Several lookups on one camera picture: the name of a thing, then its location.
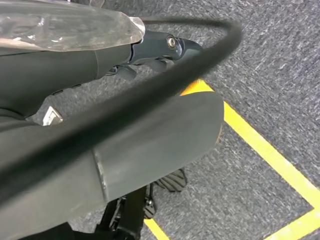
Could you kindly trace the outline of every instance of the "yellow line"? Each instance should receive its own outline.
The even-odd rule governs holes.
[[[145,219],[144,223],[158,240],[170,240],[153,219]]]
[[[313,209],[264,240],[299,240],[320,227],[320,210]]]
[[[213,91],[203,80],[198,80],[185,89],[181,95]],[[226,102],[224,102],[224,121],[315,208],[265,240],[298,240],[320,228],[320,190],[312,185]],[[169,240],[154,220],[145,220],[145,223],[158,240]]]
[[[320,190],[224,102],[224,121],[314,208],[320,209]]]

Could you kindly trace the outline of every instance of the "yellow tape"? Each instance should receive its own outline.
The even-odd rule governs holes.
[[[320,191],[263,136],[224,102],[224,121],[314,208],[320,209]]]
[[[214,92],[203,80],[195,81],[181,95]],[[298,240],[320,228],[320,190],[224,102],[224,121],[315,209],[273,233],[265,240]],[[145,223],[158,240],[169,240],[154,220]]]
[[[146,224],[158,240],[170,240],[153,219],[145,219],[144,224]]]
[[[320,227],[320,210],[313,209],[264,240],[299,240]]]

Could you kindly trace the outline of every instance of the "gray carpet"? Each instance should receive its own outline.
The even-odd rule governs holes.
[[[131,16],[223,17],[242,22],[242,46],[203,77],[298,170],[320,187],[320,3],[310,0],[106,0]],[[213,44],[220,32],[184,26],[157,29]],[[150,74],[140,68],[137,81]],[[48,98],[64,118],[129,88],[108,77]],[[260,240],[311,207],[226,124],[217,148],[186,168],[181,194],[155,189],[155,221],[172,240]],[[101,212],[74,219],[90,232]],[[304,240],[320,238],[315,231]],[[143,240],[154,240],[143,229]]]

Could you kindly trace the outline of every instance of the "black cable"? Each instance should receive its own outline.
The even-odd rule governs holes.
[[[202,53],[170,70],[97,105],[77,117],[43,128],[45,138],[35,141],[29,152],[0,156],[11,163],[0,171],[0,205],[78,157],[122,128],[158,106],[217,65],[239,45],[240,25],[225,20],[184,17],[142,17],[145,24],[189,24],[219,27],[227,35]]]

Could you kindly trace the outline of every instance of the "screw head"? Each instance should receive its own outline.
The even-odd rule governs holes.
[[[168,46],[169,47],[169,48],[171,48],[171,49],[174,49],[174,48],[175,48],[176,47],[176,39],[174,38],[174,37],[173,37],[173,36],[169,36],[168,39],[167,39],[167,43],[168,43]]]

